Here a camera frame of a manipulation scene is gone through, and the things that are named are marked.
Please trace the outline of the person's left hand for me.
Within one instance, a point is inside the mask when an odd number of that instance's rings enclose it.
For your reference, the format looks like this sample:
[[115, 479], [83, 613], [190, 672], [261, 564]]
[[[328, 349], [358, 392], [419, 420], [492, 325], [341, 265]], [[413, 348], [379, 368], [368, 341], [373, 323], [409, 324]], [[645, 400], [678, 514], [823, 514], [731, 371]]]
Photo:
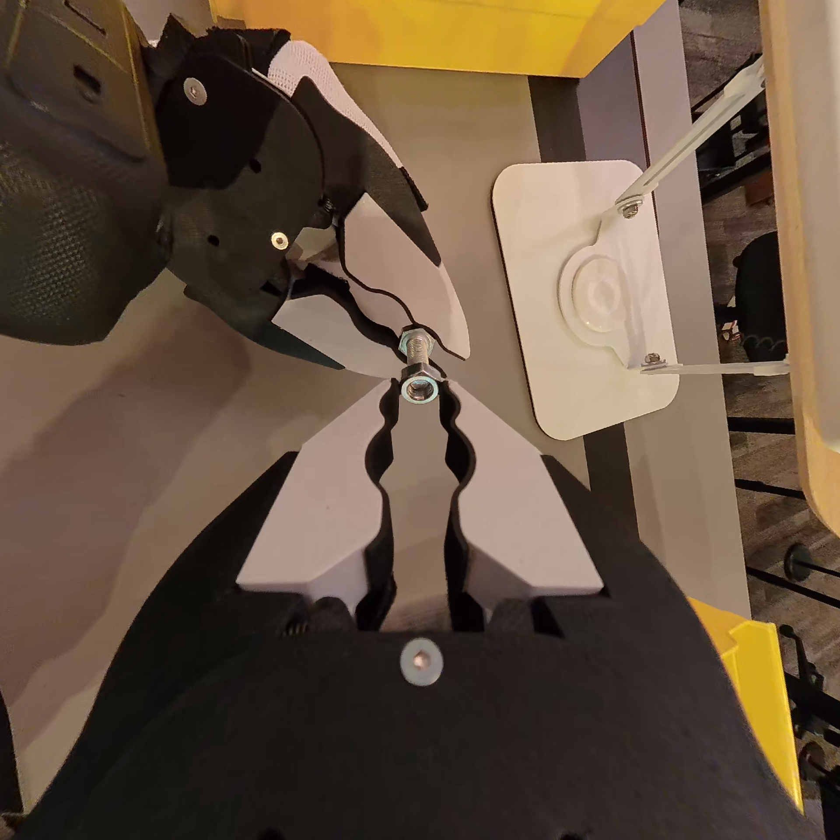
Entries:
[[398, 169], [403, 168], [391, 145], [370, 118], [345, 90], [330, 63], [312, 45], [303, 40], [291, 39], [283, 45], [269, 64], [268, 80], [291, 97], [302, 78], [310, 79], [325, 101], [337, 113], [362, 129], [377, 142]]

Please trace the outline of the wooden document stand white base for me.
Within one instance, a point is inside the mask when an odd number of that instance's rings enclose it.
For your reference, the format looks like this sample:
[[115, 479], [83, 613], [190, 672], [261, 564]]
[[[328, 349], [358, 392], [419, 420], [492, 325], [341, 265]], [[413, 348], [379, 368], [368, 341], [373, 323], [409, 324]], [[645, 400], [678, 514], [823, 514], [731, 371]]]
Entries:
[[[792, 379], [805, 498], [838, 533], [838, 2], [761, 2], [763, 55], [645, 172], [629, 161], [515, 164], [492, 190], [500, 251], [542, 431], [568, 440], [668, 405], [671, 375]], [[679, 363], [652, 193], [767, 95], [789, 352]]]

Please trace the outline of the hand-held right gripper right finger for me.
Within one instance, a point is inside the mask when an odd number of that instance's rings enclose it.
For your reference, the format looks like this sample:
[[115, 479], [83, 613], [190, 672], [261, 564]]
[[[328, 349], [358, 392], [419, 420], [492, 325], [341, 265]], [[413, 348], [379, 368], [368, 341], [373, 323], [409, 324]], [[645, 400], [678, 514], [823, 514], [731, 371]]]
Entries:
[[440, 387], [445, 463], [457, 479], [444, 540], [455, 631], [504, 602], [602, 595], [605, 585], [543, 455], [454, 381]]

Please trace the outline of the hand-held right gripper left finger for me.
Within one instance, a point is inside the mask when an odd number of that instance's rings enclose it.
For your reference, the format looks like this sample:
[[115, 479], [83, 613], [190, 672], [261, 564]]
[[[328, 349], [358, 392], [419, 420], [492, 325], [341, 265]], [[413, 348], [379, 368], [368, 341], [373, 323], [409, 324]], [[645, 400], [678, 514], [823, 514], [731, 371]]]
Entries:
[[382, 627], [396, 596], [382, 478], [400, 403], [398, 382], [383, 381], [295, 454], [238, 573], [241, 589], [338, 599], [360, 630]]

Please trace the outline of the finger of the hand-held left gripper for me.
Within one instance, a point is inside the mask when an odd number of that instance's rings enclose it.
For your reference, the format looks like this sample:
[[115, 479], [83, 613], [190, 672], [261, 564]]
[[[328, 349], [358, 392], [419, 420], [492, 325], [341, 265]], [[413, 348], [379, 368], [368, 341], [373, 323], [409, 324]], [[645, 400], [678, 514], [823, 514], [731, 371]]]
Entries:
[[357, 185], [326, 181], [336, 245], [309, 264], [346, 281], [363, 314], [400, 333], [425, 328], [444, 351], [470, 354], [466, 315], [409, 177], [374, 177]]
[[399, 328], [406, 311], [370, 291], [291, 293], [253, 343], [302, 361], [363, 375], [398, 375], [405, 365]]

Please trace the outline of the silver hex bolt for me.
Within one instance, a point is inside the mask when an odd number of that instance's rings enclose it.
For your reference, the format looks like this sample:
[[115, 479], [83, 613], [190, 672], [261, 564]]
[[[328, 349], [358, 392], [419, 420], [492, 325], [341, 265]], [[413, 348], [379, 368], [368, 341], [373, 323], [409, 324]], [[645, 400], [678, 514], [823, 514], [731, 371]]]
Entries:
[[401, 372], [403, 380], [424, 377], [439, 381], [442, 378], [431, 359], [435, 345], [435, 338], [425, 329], [408, 329], [402, 333], [398, 344], [398, 353], [405, 360]]

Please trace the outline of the yellow plastic bin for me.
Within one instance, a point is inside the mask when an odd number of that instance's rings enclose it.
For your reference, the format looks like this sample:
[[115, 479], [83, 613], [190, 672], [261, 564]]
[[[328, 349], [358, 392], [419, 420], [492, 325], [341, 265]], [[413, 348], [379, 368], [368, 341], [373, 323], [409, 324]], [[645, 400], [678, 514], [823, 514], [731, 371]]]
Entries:
[[705, 627], [765, 757], [804, 812], [791, 704], [776, 626], [689, 598]]
[[218, 25], [290, 32], [340, 64], [587, 76], [662, 1], [211, 1]]

